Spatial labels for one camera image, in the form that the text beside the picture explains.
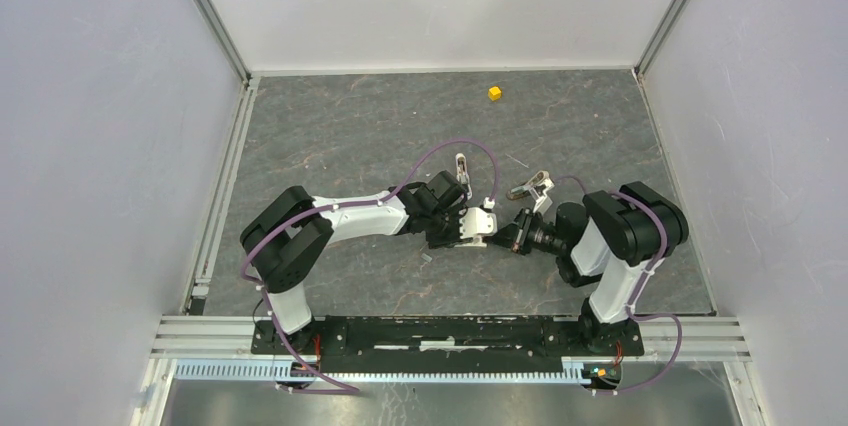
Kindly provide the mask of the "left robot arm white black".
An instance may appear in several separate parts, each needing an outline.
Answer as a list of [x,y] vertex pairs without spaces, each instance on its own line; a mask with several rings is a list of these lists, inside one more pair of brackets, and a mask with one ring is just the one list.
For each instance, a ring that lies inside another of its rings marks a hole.
[[296,185],[283,191],[240,234],[276,320],[275,338],[290,353],[314,340],[304,281],[324,250],[366,236],[424,233],[441,247],[460,240],[468,188],[446,171],[370,196],[325,198]]

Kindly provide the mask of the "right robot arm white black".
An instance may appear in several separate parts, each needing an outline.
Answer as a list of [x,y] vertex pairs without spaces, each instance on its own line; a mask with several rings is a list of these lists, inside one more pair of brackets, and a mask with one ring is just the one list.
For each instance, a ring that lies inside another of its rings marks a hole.
[[682,209],[636,181],[564,202],[551,222],[524,209],[487,242],[519,255],[551,254],[568,285],[594,284],[581,307],[577,338],[585,351],[602,354],[617,342],[617,330],[635,320],[635,306],[655,270],[688,239]]

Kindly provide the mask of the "yellow cube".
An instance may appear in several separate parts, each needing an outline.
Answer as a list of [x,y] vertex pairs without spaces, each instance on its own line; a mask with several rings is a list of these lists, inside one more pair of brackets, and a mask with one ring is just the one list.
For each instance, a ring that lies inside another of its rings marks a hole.
[[502,98],[503,91],[498,86],[493,86],[488,90],[488,97],[491,101],[498,101]]

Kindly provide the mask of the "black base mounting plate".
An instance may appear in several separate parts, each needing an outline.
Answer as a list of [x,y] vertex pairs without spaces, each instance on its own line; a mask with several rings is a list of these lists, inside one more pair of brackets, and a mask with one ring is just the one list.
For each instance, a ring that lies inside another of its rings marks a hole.
[[251,353],[294,349],[317,359],[325,374],[554,373],[564,358],[640,357],[639,326],[587,335],[575,317],[326,316],[280,336],[269,320],[255,323]]

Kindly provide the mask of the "aluminium rail frame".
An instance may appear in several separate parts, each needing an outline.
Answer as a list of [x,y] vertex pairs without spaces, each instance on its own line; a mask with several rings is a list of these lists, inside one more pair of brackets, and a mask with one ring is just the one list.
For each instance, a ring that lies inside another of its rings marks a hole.
[[287,385],[530,383],[586,385],[638,363],[747,362],[739,322],[689,316],[653,320],[604,346],[586,347],[576,322],[557,316],[318,318],[291,355],[267,320],[166,316],[151,355],[179,379],[256,380]]

